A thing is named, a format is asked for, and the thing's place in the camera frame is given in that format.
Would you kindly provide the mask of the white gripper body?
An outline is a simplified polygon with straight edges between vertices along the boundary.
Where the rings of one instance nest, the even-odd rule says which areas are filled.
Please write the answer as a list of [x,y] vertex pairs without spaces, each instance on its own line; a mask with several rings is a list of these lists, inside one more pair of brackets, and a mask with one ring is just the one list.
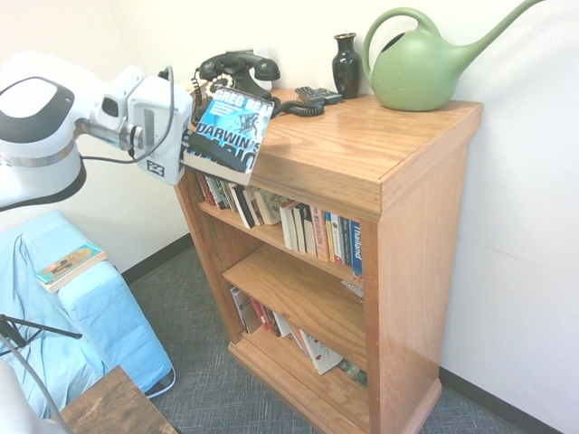
[[186,90],[158,76],[145,78],[128,99],[128,121],[142,128],[137,166],[166,184],[178,184],[183,176],[181,137],[192,107]]

